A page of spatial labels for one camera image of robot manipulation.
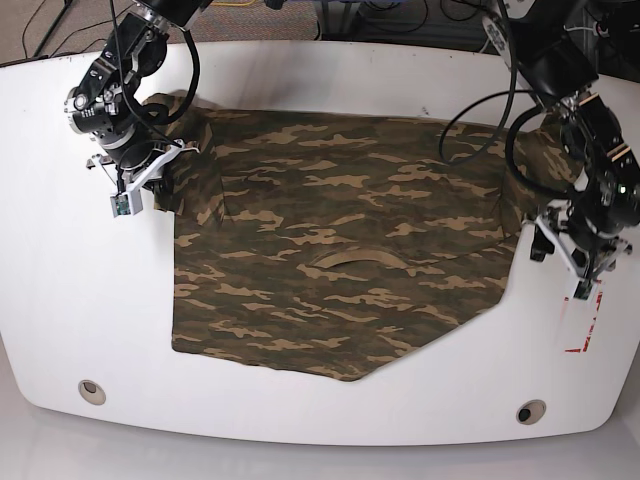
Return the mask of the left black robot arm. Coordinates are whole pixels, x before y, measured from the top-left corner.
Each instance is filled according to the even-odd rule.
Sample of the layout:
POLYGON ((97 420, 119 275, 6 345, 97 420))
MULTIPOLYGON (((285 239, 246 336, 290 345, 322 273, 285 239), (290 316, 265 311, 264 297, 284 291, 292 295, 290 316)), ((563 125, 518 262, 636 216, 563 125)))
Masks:
POLYGON ((591 92, 598 74, 565 29, 579 1, 494 1, 483 19, 488 38, 535 107, 521 114, 505 141, 507 167, 528 189, 564 200, 535 219, 530 257, 541 262, 558 252, 587 286, 632 251, 620 237, 639 224, 639 164, 624 141, 620 124, 601 97, 591 92), (561 192, 537 184, 516 166, 514 145, 520 128, 533 117, 559 111, 568 129, 563 145, 583 162, 587 184, 561 192))

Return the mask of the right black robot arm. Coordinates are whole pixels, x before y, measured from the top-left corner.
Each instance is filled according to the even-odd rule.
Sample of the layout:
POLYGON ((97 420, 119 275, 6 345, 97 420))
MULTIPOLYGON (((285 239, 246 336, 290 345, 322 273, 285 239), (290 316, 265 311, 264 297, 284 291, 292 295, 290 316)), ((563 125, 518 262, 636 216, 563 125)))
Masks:
POLYGON ((164 168, 179 155, 196 152, 195 142, 167 137, 162 129, 176 123, 191 106, 199 84, 201 62, 191 28, 209 8, 207 1, 140 1, 123 20, 111 21, 106 44, 79 85, 70 90, 65 113, 73 131, 88 134, 101 148, 89 168, 114 167, 109 178, 115 217, 143 209, 142 192, 164 184, 164 168), (187 45, 192 74, 185 98, 176 110, 140 104, 141 81, 164 64, 170 28, 179 29, 187 45))

